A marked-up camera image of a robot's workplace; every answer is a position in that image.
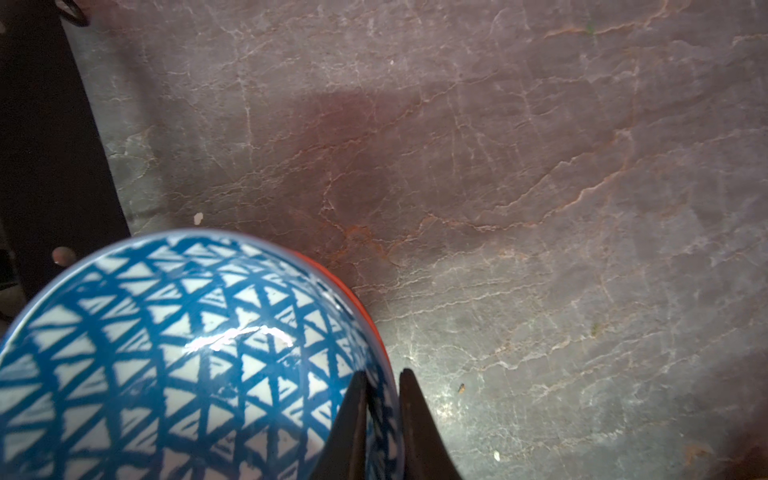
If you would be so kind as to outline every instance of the bowl rim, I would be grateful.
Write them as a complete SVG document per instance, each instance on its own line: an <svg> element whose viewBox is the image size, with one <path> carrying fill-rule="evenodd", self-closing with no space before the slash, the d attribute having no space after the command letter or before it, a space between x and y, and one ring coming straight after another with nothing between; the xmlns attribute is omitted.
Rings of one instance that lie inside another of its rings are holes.
<svg viewBox="0 0 768 480"><path fill-rule="evenodd" d="M388 367L382 369L382 371L384 372L384 375L386 376L389 383L390 398L394 399L394 401L392 401L392 412L395 416L395 421L397 422L398 426L396 438L398 450L396 478L402 478L405 468L405 446L403 443L402 417L398 400L399 396L397 394L397 383L395 382L395 374L392 371L392 364L389 362L389 356L387 355L386 348L384 347L384 342L382 341L381 336L379 335L379 331L376 328L376 325L373 323L367 310L359 301L359 299L357 299L357 296L355 296L352 290L347 285L342 283L341 280L338 279L335 275L326 270L324 266L320 265L309 257L306 257L302 253L281 247L280 245L276 245L275 243L272 243L268 240L254 237L247 233L207 227L179 228L148 233L146 235L139 235L135 237L131 236L96 250L95 252L87 255L74 265L59 273L53 280L48 282L45 288L33 296L32 299L29 300L29 302L22 309L22 311L19 312L14 321L8 327L8 330L6 331L2 342L0 343L0 366L3 363L6 354L10 350L8 347L12 345L12 343L16 340L16 337L19 335L19 332L21 332L22 327L26 322L28 322L29 317L36 311L37 308L39 308L40 305L43 304L44 301L46 301L58 290L60 285L68 282L72 277L78 275L87 266L90 266L93 262L103 257L104 255L109 255L117 250L123 250L124 248L135 245L136 243L149 243L154 240L160 240L168 237L206 237L212 240L215 240L217 237L229 237L241 243L252 244L255 247L266 250L267 252L278 257L283 257L283 260L289 260L290 262L295 263L297 266L300 266L302 269L314 273L319 278L325 277L328 280L331 280L328 287L330 287L339 297L339 299L344 302L345 307L349 311L357 312L365 320L365 322L358 321L358 324L360 325L362 334L365 336L369 346L372 347L371 352L374 355L374 358L376 358L376 361L380 365L386 365Z"/></svg>

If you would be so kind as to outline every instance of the red rim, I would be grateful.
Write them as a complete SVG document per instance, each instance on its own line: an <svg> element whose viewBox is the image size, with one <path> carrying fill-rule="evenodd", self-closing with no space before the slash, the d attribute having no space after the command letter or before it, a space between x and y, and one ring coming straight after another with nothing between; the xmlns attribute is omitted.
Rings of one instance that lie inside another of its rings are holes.
<svg viewBox="0 0 768 480"><path fill-rule="evenodd" d="M342 292L344 292L344 294L347 296L349 301L352 302L352 304L355 307L357 307L357 309L362 314L362 317L364 319L366 319L366 322L371 327L371 330L373 330L373 334L376 335L376 339L379 341L379 345L382 347L382 351L384 352L384 356L386 357L386 361L387 361L387 363L390 363L390 368L391 368L391 362L389 361L389 354L386 352L386 347L384 346L384 342L382 341L382 337L379 335L379 329L377 329L376 325L373 324L373 319L371 319L371 316L368 314L368 310L366 310L366 308L362 305L362 302L360 301L359 298L357 298L357 295L355 295L355 293L347 285L345 285L344 282L339 280L339 277L337 277L333 273L329 272L327 268L325 268L324 266L320 265L315 260L312 260L311 258L309 258L307 255L304 255L303 253L296 252L296 251L294 251L294 253L296 255L298 255L299 258L301 258L301 260L304 260L309 265L314 266L315 268L320 270L320 272L325 274L325 276L330 278L331 281L333 281L333 283L335 283L336 286L339 287Z"/></svg>

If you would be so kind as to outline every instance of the patterned bowl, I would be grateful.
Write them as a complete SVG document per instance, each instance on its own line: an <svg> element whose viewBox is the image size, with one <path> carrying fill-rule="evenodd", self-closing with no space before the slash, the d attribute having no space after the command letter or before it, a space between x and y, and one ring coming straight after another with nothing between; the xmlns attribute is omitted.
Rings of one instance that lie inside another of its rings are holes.
<svg viewBox="0 0 768 480"><path fill-rule="evenodd" d="M354 296L244 235L125 240L38 294L0 352L3 477L308 478L353 372L366 474L402 477L395 379Z"/></svg>

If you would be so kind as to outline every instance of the gray stone surface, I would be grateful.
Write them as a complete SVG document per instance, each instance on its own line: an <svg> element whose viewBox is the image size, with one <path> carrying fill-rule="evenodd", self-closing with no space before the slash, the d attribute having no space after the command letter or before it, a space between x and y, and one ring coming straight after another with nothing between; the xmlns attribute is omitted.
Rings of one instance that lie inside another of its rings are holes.
<svg viewBox="0 0 768 480"><path fill-rule="evenodd" d="M749 478L765 0L84 7L132 230L202 213L329 266L467 479Z"/></svg>

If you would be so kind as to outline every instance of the blue and white bowl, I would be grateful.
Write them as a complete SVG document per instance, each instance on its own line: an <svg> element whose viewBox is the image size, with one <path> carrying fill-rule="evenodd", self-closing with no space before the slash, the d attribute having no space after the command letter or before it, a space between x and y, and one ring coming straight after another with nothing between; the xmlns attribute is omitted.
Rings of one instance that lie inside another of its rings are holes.
<svg viewBox="0 0 768 480"><path fill-rule="evenodd" d="M331 279L235 233L125 240L66 270L6 337L0 474L308 478L357 370L376 392L367 476L401 478L386 352Z"/></svg>

